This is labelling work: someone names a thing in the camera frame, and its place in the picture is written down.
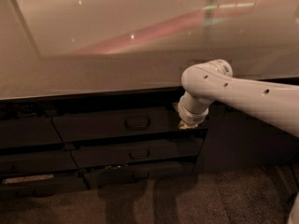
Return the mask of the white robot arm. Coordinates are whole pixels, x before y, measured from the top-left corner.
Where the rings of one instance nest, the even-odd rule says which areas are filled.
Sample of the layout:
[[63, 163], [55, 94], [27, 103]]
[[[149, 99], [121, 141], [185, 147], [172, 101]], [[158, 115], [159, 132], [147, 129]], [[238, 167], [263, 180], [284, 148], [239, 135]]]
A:
[[188, 67], [181, 84], [185, 93], [178, 102], [178, 114], [189, 128], [202, 123], [208, 107], [218, 101], [299, 136], [298, 86], [234, 78], [225, 60]]

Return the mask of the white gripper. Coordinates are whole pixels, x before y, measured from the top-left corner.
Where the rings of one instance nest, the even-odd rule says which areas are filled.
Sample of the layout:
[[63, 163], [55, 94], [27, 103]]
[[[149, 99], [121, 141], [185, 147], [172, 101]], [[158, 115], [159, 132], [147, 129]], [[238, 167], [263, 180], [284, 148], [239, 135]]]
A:
[[195, 129], [201, 124], [208, 114], [208, 106], [200, 103], [198, 100], [190, 101], [180, 100], [178, 102], [178, 115], [180, 130]]

